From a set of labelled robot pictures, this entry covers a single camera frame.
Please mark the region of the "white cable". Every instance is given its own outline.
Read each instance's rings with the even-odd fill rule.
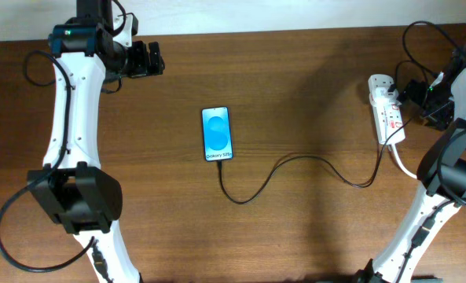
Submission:
[[[397,161],[397,164],[400,167],[400,169],[402,169],[404,171],[404,173],[406,173],[409,177],[414,178],[414,179],[417,180],[418,177],[416,176],[416,174],[413,174],[413,173],[411,173],[411,171],[407,170],[404,167],[404,164],[402,164],[402,161],[400,161],[400,157],[398,156],[397,147],[395,146],[395,144],[392,144],[390,146],[391,146],[391,149],[393,151],[393,155],[395,156],[395,160]]]

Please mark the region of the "phone screen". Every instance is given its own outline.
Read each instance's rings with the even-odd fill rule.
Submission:
[[[217,161],[233,158],[227,107],[203,109],[201,116],[203,119],[205,160]]]

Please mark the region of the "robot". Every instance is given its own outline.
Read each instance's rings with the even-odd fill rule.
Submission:
[[[123,15],[112,15],[113,2]],[[132,42],[137,32],[136,16],[126,13],[118,0],[77,0],[77,16],[55,26],[49,36],[51,56],[47,57],[54,63],[56,75],[50,145],[43,169],[28,172],[27,187],[4,204],[0,222],[12,202],[31,192],[51,220],[63,225],[84,249],[59,266],[34,268],[12,258],[0,237],[0,252],[15,267],[50,272],[86,254],[99,282],[143,282],[119,229],[121,186],[101,170],[97,151],[98,102],[101,92],[108,92],[102,85],[117,81],[120,88],[126,77],[163,74],[158,43],[149,43],[148,50],[143,42]],[[354,283],[410,281],[435,235],[466,205],[466,161],[460,158],[466,151],[466,48],[463,52],[465,56],[453,56],[431,86],[426,103],[415,93],[406,94],[429,112],[452,101],[449,111],[453,116],[447,111],[431,116],[447,129],[421,161],[413,205],[390,245],[354,275]]]

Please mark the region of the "white power strip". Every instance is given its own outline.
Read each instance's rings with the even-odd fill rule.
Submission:
[[[369,100],[376,121],[377,139],[384,145],[388,137],[402,127],[402,116],[397,105],[398,91],[388,92],[393,79],[388,75],[371,75],[369,78]],[[404,129],[388,140],[387,145],[399,143],[405,139]]]

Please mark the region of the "wooden surface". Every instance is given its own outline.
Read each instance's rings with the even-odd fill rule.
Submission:
[[[466,25],[446,27],[466,42]],[[289,153],[331,160],[365,181],[377,142],[367,79],[404,59],[403,28],[286,31],[143,38],[161,44],[163,76],[126,80],[103,95],[98,148],[102,170],[122,184],[121,229],[147,282],[285,281],[354,274],[381,252],[413,200],[416,181],[386,155],[368,189],[343,184],[313,161],[279,170],[254,203],[230,203],[215,164],[204,161],[200,110],[228,106],[235,158],[224,165],[232,196],[251,196]],[[409,37],[413,53],[439,70],[451,47],[435,32]],[[21,62],[45,42],[0,42],[0,207],[39,169],[50,138],[54,89],[24,81]],[[31,73],[52,78],[44,60]],[[420,78],[402,69],[401,85]],[[399,145],[412,171],[440,133],[413,124]],[[6,215],[2,237],[21,262],[61,263],[80,250],[31,198]],[[417,275],[466,282],[466,209],[443,228]],[[52,274],[27,274],[0,256],[0,282],[95,282],[86,258]]]

